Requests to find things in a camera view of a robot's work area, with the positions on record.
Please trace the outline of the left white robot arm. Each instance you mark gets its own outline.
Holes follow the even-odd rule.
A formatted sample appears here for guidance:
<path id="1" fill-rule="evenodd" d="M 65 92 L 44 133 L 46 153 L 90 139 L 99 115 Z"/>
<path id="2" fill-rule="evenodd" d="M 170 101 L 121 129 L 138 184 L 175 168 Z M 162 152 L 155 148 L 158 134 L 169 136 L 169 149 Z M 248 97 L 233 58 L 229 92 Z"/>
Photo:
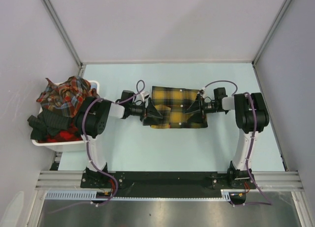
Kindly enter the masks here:
<path id="1" fill-rule="evenodd" d="M 86 144 L 88 164 L 85 174 L 97 187 L 108 184 L 107 161 L 102 149 L 96 147 L 96 137 L 106 128 L 109 117 L 126 119 L 138 116 L 144 126 L 157 125 L 163 116 L 155 108 L 149 93 L 134 93 L 124 90 L 116 102 L 88 97 L 79 108 L 74 124 Z"/>

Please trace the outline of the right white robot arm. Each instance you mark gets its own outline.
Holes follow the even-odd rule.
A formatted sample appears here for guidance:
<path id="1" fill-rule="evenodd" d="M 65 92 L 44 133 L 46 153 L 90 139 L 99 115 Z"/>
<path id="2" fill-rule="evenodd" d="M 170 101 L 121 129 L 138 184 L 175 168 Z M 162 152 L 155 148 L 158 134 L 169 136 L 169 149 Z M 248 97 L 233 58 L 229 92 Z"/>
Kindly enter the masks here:
<path id="1" fill-rule="evenodd" d="M 269 114 L 261 93 L 243 93 L 227 96 L 224 87 L 214 89 L 214 99 L 205 102 L 200 90 L 195 101 L 185 110 L 190 114 L 189 122 L 202 122 L 209 113 L 235 112 L 239 129 L 236 153 L 226 173 L 212 173 L 213 189 L 255 189 L 252 175 L 252 154 L 260 133 L 269 124 Z"/>

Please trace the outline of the yellow plaid shirt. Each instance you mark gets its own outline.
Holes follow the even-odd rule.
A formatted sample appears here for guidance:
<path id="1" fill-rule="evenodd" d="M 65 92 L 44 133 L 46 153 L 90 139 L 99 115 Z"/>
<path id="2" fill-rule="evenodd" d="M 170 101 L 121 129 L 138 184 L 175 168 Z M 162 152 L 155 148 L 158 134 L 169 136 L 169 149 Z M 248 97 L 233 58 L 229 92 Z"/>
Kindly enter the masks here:
<path id="1" fill-rule="evenodd" d="M 192 114 L 185 111 L 194 103 L 199 90 L 152 86 L 151 102 L 162 118 L 147 117 L 143 125 L 153 129 L 203 129 L 208 127 L 207 117 L 190 121 Z"/>

